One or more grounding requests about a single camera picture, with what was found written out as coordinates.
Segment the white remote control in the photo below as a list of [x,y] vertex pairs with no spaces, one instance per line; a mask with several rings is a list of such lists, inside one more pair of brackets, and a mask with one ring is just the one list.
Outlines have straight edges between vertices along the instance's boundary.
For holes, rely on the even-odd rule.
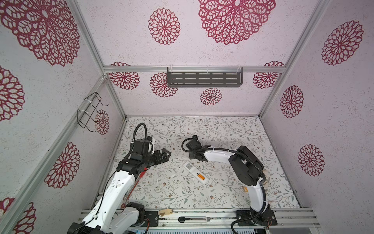
[[[187,171],[194,177],[196,178],[200,183],[202,183],[203,185],[206,185],[207,183],[207,177],[199,170],[197,169],[192,163],[190,162],[186,162],[184,164],[184,168],[187,169]],[[202,181],[198,178],[197,174],[200,173],[202,174],[204,177],[205,177],[205,181]]]

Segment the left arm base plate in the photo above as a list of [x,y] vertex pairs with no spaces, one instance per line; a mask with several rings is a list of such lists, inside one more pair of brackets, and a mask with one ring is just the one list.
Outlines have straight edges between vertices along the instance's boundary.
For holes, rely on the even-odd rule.
[[158,211],[145,210],[139,212],[137,227],[157,227],[159,223]]

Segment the red kitchen tongs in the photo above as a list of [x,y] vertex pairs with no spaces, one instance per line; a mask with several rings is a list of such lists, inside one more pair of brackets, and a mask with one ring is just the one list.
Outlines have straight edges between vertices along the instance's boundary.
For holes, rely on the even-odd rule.
[[132,192],[134,191],[134,189],[136,188],[136,186],[138,185],[139,183],[139,180],[144,176],[144,174],[146,173],[146,171],[149,170],[149,168],[145,168],[144,171],[138,176],[138,178],[135,180],[135,183],[134,185],[130,188],[130,190],[125,194],[124,198],[123,198],[123,202],[121,204],[121,209],[124,209],[126,207],[126,204],[129,200],[129,197],[131,196]]

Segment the orange battery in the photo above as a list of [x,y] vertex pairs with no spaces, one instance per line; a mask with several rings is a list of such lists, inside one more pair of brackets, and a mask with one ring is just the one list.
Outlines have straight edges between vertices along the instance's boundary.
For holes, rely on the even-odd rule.
[[205,177],[202,174],[198,173],[197,176],[200,180],[205,181]]

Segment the grey slotted wall shelf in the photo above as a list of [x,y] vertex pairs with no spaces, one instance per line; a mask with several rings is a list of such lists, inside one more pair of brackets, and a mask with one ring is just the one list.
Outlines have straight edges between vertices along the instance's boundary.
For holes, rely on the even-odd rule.
[[168,67],[167,84],[172,88],[239,88],[243,72],[173,72]]

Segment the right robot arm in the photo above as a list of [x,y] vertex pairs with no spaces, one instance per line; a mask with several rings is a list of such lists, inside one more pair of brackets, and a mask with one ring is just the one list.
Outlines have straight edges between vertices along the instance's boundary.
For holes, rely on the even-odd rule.
[[194,135],[192,138],[185,139],[181,148],[191,159],[229,164],[238,180],[247,187],[253,216],[257,217],[265,212],[268,201],[264,188],[266,182],[264,165],[246,146],[237,149],[203,146]]

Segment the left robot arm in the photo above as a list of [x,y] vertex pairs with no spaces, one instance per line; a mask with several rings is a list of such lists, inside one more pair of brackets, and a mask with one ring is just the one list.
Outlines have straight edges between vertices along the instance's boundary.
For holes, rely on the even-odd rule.
[[73,223],[68,234],[123,234],[132,225],[145,221],[144,205],[131,202],[121,214],[115,216],[124,196],[146,168],[168,162],[171,152],[163,148],[154,150],[150,138],[133,140],[130,150],[110,176],[107,188],[95,207],[81,223]]

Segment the black handled tool on rail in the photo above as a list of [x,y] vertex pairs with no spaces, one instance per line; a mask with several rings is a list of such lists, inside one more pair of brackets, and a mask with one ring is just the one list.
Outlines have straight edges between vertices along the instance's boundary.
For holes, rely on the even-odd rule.
[[210,217],[206,216],[180,216],[178,217],[179,223],[187,223],[187,222],[209,222],[211,220]]

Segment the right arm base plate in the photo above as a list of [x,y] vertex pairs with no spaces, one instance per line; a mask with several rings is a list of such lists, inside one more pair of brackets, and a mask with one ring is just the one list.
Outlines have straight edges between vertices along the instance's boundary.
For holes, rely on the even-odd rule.
[[254,216],[256,212],[253,210],[236,211],[236,217],[240,222],[239,226],[276,226],[278,222],[275,214],[271,209],[266,209],[263,213],[253,218],[252,220],[243,221],[243,219]]

